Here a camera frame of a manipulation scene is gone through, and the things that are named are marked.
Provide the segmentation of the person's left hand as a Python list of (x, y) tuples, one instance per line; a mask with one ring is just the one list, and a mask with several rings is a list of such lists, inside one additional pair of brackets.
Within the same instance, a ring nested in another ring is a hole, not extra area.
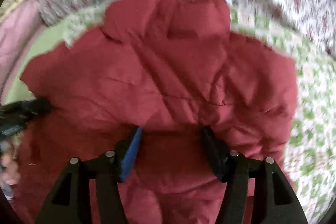
[(13, 185), (16, 185), (20, 178), (16, 149), (11, 140), (4, 140), (1, 142), (1, 190), (7, 200), (13, 199)]

